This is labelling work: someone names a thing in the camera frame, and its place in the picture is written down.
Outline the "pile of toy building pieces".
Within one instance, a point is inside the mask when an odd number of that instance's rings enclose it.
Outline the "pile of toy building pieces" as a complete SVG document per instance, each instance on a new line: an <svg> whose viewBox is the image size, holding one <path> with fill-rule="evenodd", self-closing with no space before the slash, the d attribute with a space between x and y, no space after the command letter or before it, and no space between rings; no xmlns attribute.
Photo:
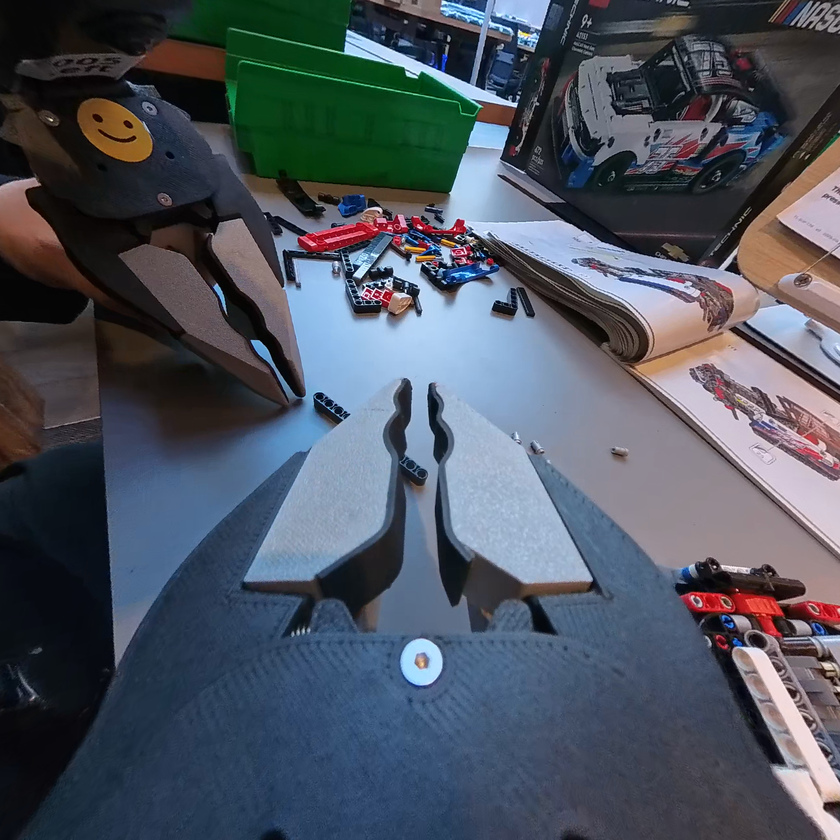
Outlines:
<svg viewBox="0 0 840 840"><path fill-rule="evenodd" d="M281 173L276 179L286 213L264 211L288 286L302 288L315 268L336 280L352 314L423 313L424 283L454 293L500 269L462 218L446 219L428 203L405 213L362 193L313 193Z"/></svg>

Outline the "grey desk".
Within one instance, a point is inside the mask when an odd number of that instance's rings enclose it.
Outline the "grey desk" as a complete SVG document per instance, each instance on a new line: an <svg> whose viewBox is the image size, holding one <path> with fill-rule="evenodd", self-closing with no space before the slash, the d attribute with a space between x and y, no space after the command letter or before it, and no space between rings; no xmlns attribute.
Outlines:
<svg viewBox="0 0 840 840"><path fill-rule="evenodd" d="M658 564L769 563L838 603L838 559L611 360L593 332L533 293L535 318L492 313L508 284L501 271L447 297L424 283L421 316L358 318L316 267L287 291L308 397L286 411L180 345L97 321L116 657L195 546L330 430L312 393L353 411L397 377L413 383L408 450L430 477L407 488L402 571L364 625L411 636L469 629L466 604L449 604L438 575L430 382L525 444L539 441ZM613 446L629 456L611 455Z"/></svg>

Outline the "person's dark clothing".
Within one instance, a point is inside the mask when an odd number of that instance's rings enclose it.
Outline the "person's dark clothing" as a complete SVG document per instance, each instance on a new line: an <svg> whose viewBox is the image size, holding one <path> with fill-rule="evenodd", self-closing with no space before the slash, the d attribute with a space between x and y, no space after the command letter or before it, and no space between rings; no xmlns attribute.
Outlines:
<svg viewBox="0 0 840 840"><path fill-rule="evenodd" d="M114 667L100 442L13 464L1 485L1 836L84 739Z"/></svg>

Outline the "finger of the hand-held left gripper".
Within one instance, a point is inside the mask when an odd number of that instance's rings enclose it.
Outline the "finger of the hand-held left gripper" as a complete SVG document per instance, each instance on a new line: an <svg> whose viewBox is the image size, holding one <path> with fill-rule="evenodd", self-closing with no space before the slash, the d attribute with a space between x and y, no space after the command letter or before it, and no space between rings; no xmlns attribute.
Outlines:
<svg viewBox="0 0 840 840"><path fill-rule="evenodd" d="M120 258L177 322L186 347L271 402L289 403L275 372L228 323L216 293L188 258L152 245L127 250Z"/></svg>
<svg viewBox="0 0 840 840"><path fill-rule="evenodd" d="M305 378L287 294L281 280L253 238L246 222L219 223L208 239L208 252L228 288L241 299L258 340L268 349L279 373L298 397L306 395Z"/></svg>

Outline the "round wooden board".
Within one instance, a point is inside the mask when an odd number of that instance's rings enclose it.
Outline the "round wooden board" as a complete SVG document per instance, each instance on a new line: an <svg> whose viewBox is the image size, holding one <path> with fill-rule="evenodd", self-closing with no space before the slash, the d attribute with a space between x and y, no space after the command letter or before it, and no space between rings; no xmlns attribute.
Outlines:
<svg viewBox="0 0 840 840"><path fill-rule="evenodd" d="M738 247L737 260L742 276L772 298L798 311L793 299L778 290L778 282L786 275L811 271L838 287L838 257L829 256L822 248L790 231L778 221L777 214L838 170L838 165L839 145L835 141L793 182L782 188L779 196L751 222ZM804 314L817 318L813 310Z"/></svg>

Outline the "toy car kit box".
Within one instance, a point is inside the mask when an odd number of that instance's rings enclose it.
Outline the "toy car kit box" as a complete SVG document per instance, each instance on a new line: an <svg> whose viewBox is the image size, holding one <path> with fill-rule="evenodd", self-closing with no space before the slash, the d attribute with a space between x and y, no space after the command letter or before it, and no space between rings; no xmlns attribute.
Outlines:
<svg viewBox="0 0 840 840"><path fill-rule="evenodd" d="M552 2L501 159L574 224L719 265L838 132L838 2Z"/></svg>

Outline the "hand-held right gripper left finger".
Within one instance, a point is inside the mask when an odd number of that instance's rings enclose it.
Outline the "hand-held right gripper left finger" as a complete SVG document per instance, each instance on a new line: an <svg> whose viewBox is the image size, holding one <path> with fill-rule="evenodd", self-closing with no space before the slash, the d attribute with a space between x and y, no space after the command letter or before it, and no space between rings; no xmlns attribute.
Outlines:
<svg viewBox="0 0 840 840"><path fill-rule="evenodd" d="M245 573L245 588L374 602L403 567L400 461L412 385L397 379L314 444Z"/></svg>

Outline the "white paper sheet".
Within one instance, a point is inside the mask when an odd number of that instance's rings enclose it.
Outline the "white paper sheet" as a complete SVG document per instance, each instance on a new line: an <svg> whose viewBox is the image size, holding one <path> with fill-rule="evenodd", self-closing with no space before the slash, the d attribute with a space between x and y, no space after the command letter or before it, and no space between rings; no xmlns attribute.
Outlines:
<svg viewBox="0 0 840 840"><path fill-rule="evenodd" d="M777 214L778 221L830 252L839 246L839 170Z"/></svg>

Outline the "building instruction booklet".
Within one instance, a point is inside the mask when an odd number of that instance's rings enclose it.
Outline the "building instruction booklet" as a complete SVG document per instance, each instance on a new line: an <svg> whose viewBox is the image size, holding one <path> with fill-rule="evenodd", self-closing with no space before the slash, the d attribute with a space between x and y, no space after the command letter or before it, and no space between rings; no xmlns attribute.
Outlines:
<svg viewBox="0 0 840 840"><path fill-rule="evenodd" d="M760 309L755 287L560 220L474 228L510 273L593 322L605 352L838 554L838 400L735 333Z"/></svg>

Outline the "long black toy beam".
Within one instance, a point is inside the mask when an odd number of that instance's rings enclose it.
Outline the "long black toy beam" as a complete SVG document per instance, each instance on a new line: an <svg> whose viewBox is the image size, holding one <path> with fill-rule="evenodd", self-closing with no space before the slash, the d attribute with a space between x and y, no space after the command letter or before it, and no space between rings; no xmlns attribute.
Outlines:
<svg viewBox="0 0 840 840"><path fill-rule="evenodd" d="M340 424L350 416L350 412L322 392L316 392L312 400L316 411L336 424ZM425 486L428 471L419 465L410 455L404 455L401 458L400 472L415 487Z"/></svg>

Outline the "green plastic bin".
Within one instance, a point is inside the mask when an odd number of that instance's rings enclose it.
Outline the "green plastic bin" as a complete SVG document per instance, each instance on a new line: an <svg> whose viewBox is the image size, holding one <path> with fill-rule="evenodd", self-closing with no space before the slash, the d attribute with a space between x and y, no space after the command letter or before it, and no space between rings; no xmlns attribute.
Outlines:
<svg viewBox="0 0 840 840"><path fill-rule="evenodd" d="M227 31L285 39L342 51L351 1L195 1L170 36L225 47Z"/></svg>
<svg viewBox="0 0 840 840"><path fill-rule="evenodd" d="M229 28L224 70L227 83L236 81L238 65L242 61L386 89L410 92L421 90L419 77L407 75L401 66Z"/></svg>
<svg viewBox="0 0 840 840"><path fill-rule="evenodd" d="M408 87L241 61L227 91L258 176L449 193L480 105L426 73Z"/></svg>

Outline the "person's left hand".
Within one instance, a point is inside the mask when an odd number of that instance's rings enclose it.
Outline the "person's left hand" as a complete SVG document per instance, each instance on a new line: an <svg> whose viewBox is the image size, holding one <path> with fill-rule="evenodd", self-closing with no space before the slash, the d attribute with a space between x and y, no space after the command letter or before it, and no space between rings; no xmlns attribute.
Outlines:
<svg viewBox="0 0 840 840"><path fill-rule="evenodd" d="M2 178L1 257L4 280L26 279L51 291L74 293L113 312L129 314L119 302L93 286L70 261L56 233L27 198L34 178Z"/></svg>

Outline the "partly built toy car chassis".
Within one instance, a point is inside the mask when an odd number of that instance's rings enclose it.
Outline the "partly built toy car chassis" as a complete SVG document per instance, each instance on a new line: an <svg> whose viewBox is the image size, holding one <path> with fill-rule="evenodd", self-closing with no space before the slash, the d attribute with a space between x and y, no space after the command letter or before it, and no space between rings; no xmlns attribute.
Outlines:
<svg viewBox="0 0 840 840"><path fill-rule="evenodd" d="M713 558L672 570L772 770L826 838L838 838L838 605L768 564Z"/></svg>

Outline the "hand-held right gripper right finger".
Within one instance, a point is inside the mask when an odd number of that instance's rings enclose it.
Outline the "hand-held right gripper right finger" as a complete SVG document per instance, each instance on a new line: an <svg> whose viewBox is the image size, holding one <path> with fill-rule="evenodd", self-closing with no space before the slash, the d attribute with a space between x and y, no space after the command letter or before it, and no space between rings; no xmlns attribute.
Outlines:
<svg viewBox="0 0 840 840"><path fill-rule="evenodd" d="M526 450L431 383L437 557L445 593L478 608L587 592L592 574Z"/></svg>

